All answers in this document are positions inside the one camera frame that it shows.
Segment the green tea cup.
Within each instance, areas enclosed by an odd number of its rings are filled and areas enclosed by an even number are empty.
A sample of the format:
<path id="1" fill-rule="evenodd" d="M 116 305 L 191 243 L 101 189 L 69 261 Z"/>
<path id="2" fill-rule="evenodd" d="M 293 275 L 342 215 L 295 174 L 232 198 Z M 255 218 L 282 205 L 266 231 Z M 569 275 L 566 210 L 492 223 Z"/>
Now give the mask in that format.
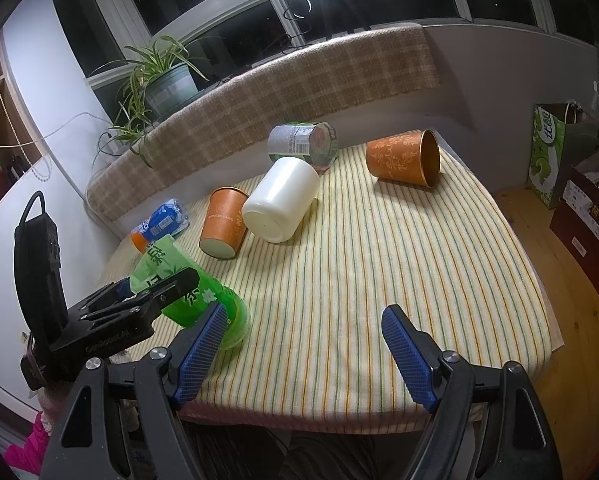
<path id="1" fill-rule="evenodd" d="M 129 276 L 130 290 L 139 294 L 185 269 L 196 272 L 198 282 L 192 292 L 164 308 L 162 315 L 183 328 L 189 328 L 210 304 L 219 302 L 227 311 L 227 329 L 219 349 L 236 348 L 249 331 L 248 307 L 232 289 L 222 285 L 194 262 L 171 235 L 165 235 L 148 247 Z"/>

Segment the orange paper cup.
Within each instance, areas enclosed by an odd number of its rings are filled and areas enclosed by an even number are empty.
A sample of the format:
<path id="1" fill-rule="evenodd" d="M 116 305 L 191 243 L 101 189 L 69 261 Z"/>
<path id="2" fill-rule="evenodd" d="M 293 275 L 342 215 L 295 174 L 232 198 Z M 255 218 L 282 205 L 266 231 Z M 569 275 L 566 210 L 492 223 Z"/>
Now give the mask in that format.
<path id="1" fill-rule="evenodd" d="M 211 194 L 199 247 L 217 259 L 234 258 L 245 237 L 242 207 L 249 195 L 238 188 L 216 188 Z"/>

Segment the white plastic cup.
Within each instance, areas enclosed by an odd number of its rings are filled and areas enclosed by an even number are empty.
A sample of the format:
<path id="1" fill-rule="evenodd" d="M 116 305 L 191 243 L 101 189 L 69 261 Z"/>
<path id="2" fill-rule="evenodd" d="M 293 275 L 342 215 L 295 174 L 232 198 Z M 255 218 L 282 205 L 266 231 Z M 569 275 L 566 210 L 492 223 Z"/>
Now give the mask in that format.
<path id="1" fill-rule="evenodd" d="M 317 171 L 303 159 L 282 157 L 242 206 L 245 226 L 269 243 L 293 236 L 319 190 Z"/>

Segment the orange patterned cup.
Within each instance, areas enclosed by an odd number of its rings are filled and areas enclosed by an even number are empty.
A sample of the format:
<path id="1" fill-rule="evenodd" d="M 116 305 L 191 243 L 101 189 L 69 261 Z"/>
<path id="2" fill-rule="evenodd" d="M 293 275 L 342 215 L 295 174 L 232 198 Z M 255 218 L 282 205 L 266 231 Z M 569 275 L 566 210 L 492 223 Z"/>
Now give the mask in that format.
<path id="1" fill-rule="evenodd" d="M 378 179 L 434 188 L 441 155 L 432 130 L 410 130 L 369 142 L 365 163 Z"/>

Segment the green white label cup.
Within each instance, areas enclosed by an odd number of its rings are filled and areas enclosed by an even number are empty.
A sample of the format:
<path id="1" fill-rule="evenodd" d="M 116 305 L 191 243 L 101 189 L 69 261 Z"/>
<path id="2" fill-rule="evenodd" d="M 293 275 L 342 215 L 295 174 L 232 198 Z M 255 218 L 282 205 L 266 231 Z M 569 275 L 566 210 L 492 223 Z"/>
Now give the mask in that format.
<path id="1" fill-rule="evenodd" d="M 339 140 L 328 122 L 292 122 L 272 128 L 267 148 L 273 162 L 282 157 L 295 157 L 323 174 L 337 157 Z"/>

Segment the striped table cloth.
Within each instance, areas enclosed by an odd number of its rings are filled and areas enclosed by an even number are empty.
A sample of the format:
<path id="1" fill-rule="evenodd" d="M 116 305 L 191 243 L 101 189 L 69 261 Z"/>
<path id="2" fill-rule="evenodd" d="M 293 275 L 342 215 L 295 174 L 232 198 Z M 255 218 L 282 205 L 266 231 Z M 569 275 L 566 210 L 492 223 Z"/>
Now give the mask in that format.
<path id="1" fill-rule="evenodd" d="M 433 190 L 372 177 L 365 147 L 344 148 L 294 236 L 248 235 L 236 258 L 199 247 L 208 200 L 188 206 L 179 243 L 249 308 L 236 348 L 220 352 L 186 419 L 350 434 L 417 430 L 415 404 L 381 332 L 397 304 L 444 349 L 475 364 L 552 354 L 536 272 L 493 197 L 441 153 Z"/>

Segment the dark red box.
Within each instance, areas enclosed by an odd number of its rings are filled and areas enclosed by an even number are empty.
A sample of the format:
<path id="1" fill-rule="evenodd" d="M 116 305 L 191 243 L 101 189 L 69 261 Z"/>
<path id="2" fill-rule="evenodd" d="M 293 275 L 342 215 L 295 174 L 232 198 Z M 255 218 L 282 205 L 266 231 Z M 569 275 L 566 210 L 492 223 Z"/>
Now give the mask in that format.
<path id="1" fill-rule="evenodd" d="M 572 168 L 550 230 L 599 295 L 599 151 Z"/>

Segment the spider plant in pot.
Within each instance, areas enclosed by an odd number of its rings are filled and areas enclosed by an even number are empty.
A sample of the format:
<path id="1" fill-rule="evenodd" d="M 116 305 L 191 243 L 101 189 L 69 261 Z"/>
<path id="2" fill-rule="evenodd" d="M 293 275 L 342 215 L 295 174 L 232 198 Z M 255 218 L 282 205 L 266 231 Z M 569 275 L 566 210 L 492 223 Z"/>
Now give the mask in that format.
<path id="1" fill-rule="evenodd" d="M 180 40 L 162 35 L 147 47 L 127 48 L 136 54 L 132 69 L 118 90 L 118 110 L 106 132 L 97 141 L 97 155 L 117 158 L 115 143 L 137 156 L 144 166 L 152 166 L 148 136 L 159 122 L 190 103 L 200 89 L 196 79 L 210 77 L 198 63 L 205 61 L 192 54 Z"/>

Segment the green paper bag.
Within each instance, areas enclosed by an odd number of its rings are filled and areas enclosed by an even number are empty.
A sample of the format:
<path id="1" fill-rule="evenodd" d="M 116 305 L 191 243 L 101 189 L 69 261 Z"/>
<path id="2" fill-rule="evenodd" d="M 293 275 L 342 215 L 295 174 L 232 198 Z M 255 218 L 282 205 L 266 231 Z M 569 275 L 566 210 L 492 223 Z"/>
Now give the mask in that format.
<path id="1" fill-rule="evenodd" d="M 598 123 L 576 101 L 535 105 L 528 183 L 547 208 L 557 206 L 572 166 L 598 148 Z"/>

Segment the plaid bench cushion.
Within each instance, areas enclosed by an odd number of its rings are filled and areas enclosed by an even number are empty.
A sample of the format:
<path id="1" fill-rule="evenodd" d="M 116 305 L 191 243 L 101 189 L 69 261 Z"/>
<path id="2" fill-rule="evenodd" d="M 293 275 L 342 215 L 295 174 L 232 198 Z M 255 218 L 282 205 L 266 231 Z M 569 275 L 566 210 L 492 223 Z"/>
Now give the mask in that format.
<path id="1" fill-rule="evenodd" d="M 167 118 L 92 178 L 87 203 L 114 222 L 164 188 L 266 140 L 276 125 L 440 84 L 417 23 L 315 44 L 253 68 Z"/>

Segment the wall shelf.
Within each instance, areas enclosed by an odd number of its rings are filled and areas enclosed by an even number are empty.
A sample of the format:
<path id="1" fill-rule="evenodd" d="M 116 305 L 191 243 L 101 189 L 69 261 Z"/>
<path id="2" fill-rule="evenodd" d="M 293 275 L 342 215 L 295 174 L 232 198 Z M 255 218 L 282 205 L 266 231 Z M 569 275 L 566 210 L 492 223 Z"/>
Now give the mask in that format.
<path id="1" fill-rule="evenodd" d="M 42 136 L 30 117 L 0 37 L 0 202 L 22 177 L 50 179 Z"/>

